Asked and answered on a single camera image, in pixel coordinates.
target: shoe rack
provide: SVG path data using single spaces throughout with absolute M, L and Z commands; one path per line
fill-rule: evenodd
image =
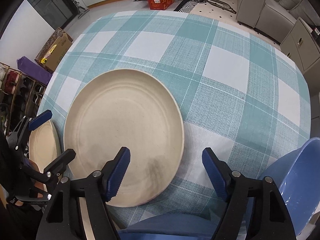
M 1 62 L 0 82 L 0 124 L 7 136 L 24 116 L 36 117 L 46 86 Z

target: blue gripper pad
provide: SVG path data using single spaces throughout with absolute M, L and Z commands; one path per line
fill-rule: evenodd
M 38 115 L 35 119 L 33 119 L 28 126 L 29 131 L 34 131 L 40 125 L 44 124 L 52 117 L 52 112 L 50 110 L 45 110 L 42 114 Z
M 106 201 L 117 195 L 122 179 L 130 163 L 130 150 L 126 148 L 107 180 Z
M 214 187 L 214 190 L 216 191 L 218 197 L 222 198 L 226 202 L 229 197 L 226 190 L 227 184 L 221 172 L 219 171 L 217 165 L 211 158 L 207 148 L 202 151 L 202 164 L 210 178 L 212 186 Z

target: gray sofa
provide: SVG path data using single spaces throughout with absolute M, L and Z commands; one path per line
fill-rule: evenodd
M 309 25 L 320 18 L 307 0 L 238 0 L 237 21 L 257 28 L 279 43 L 301 17 Z

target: nightstand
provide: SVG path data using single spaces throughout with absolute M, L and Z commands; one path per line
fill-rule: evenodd
M 299 17 L 280 48 L 300 69 L 312 96 L 320 91 L 320 47 L 311 36 L 311 31 Z

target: sofa armrest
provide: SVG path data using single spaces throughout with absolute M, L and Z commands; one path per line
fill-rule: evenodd
M 238 0 L 236 20 L 254 27 L 264 4 L 265 0 Z

